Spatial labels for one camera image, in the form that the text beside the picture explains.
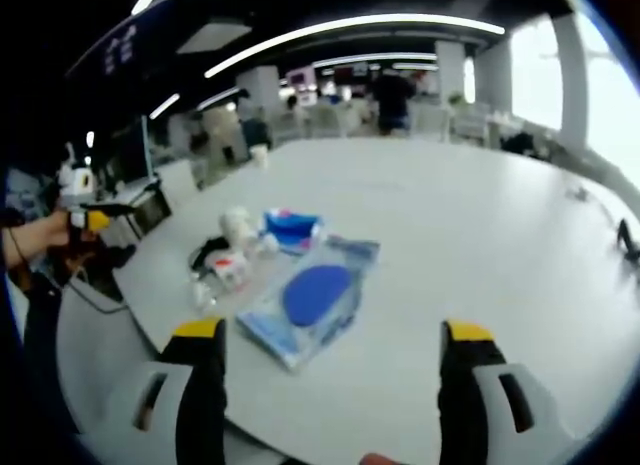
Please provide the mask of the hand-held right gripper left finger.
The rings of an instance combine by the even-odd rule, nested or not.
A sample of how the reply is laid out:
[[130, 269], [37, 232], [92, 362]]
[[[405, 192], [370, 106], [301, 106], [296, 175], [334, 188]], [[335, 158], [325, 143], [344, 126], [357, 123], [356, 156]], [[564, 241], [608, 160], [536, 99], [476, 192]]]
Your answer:
[[225, 372], [226, 320], [180, 325], [160, 354], [110, 379], [84, 447], [96, 464], [223, 464]]

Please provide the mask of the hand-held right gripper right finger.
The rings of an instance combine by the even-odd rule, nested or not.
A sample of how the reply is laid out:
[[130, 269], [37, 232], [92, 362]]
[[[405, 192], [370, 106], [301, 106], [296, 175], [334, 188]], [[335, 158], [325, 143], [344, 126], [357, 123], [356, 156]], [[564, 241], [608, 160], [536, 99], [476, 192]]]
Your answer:
[[551, 392], [522, 364], [506, 360], [488, 329], [441, 324], [442, 464], [564, 464], [575, 438]]

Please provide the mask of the person's left hand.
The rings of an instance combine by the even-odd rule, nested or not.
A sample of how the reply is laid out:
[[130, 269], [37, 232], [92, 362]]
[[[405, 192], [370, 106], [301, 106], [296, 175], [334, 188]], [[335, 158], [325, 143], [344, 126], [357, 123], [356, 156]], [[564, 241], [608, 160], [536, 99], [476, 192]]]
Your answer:
[[69, 213], [56, 210], [43, 219], [47, 247], [65, 247], [70, 243]]

